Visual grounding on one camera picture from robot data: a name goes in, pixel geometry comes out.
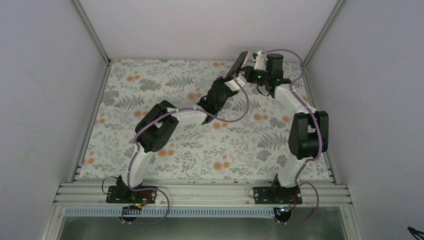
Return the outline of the black smartphone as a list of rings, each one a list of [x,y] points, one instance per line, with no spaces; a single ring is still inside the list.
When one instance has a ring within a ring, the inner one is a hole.
[[[230,69],[228,70],[227,74],[225,75],[225,79],[231,79],[232,76],[240,71],[241,68],[245,65],[249,58],[250,52],[248,50],[242,51],[236,60],[231,65]]]

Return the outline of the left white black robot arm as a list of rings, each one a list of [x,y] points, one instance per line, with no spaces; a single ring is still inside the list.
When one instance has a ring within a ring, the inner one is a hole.
[[[119,196],[128,203],[139,197],[138,186],[143,182],[151,158],[168,143],[178,126],[204,125],[212,120],[224,122],[218,113],[228,98],[244,89],[246,82],[241,75],[233,79],[219,77],[194,106],[176,108],[166,100],[156,104],[135,128],[132,158],[126,172],[116,181]]]

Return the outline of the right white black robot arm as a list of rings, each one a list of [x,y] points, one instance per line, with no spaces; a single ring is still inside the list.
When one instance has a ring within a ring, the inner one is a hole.
[[[254,66],[244,70],[248,83],[265,87],[269,96],[288,105],[293,113],[287,141],[291,156],[270,187],[271,198],[278,204],[297,196],[301,172],[327,150],[329,138],[329,115],[317,111],[297,94],[295,82],[284,77],[283,60],[282,54],[258,51],[253,54]]]

